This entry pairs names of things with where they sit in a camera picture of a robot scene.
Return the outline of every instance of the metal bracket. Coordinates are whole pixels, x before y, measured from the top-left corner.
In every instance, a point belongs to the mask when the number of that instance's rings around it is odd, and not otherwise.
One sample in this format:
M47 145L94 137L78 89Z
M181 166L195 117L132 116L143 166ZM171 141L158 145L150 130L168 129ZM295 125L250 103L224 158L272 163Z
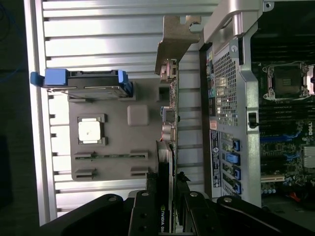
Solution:
M165 74L162 72L162 66L167 64L168 59L175 59L179 62L192 43L200 40L200 34L192 33L190 27L200 24L200 16L186 16L186 23L180 23L179 16L164 16L163 19L163 39L158 44L157 61L155 73L158 75Z
M222 0L203 28L204 43L214 40L221 29L233 23L234 36L246 33L262 15L261 0Z

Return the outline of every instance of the perforated metal panel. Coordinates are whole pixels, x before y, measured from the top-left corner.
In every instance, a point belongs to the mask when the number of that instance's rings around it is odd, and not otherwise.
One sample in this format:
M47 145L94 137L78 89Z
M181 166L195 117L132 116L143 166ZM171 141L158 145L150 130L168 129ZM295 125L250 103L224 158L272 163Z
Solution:
M236 66L230 53L214 63L219 124L237 125Z

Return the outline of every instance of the capacitor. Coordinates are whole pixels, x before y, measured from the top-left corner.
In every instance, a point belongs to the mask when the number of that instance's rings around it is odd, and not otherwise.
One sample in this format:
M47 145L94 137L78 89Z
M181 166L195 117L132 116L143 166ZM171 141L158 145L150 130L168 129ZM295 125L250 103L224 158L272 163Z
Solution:
M172 129L172 126L170 124L164 124L162 126L163 133L170 134L171 133L171 129Z

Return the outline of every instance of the circuit board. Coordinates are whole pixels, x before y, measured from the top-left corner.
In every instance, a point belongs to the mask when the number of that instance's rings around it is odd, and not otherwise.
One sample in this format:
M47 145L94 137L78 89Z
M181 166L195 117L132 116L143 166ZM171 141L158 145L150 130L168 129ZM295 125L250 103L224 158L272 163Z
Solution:
M259 81L262 194L313 183L313 67L300 61L264 62L253 64L252 71Z

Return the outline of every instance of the cpu socket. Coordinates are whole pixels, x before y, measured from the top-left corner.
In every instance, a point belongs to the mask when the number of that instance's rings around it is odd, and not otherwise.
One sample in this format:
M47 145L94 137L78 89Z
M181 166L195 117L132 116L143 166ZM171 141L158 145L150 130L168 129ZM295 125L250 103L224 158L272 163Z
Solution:
M268 93L263 98L270 101L304 100L310 97L307 86L309 68L303 62L270 65L263 68L268 76Z

